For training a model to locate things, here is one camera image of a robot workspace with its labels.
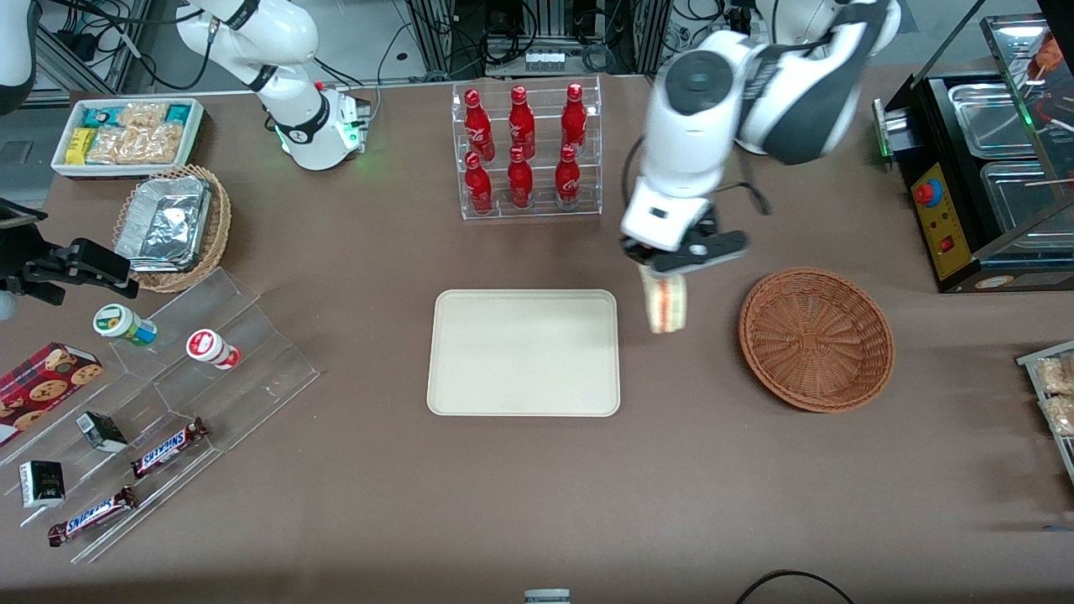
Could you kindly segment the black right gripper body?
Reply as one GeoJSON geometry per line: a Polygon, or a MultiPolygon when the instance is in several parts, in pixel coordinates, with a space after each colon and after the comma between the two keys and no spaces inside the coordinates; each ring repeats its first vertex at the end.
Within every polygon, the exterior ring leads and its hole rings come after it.
{"type": "Polygon", "coordinates": [[[64,288],[50,283],[66,276],[60,247],[46,242],[35,226],[1,231],[1,290],[15,297],[31,297],[47,305],[64,303],[64,288]]]}

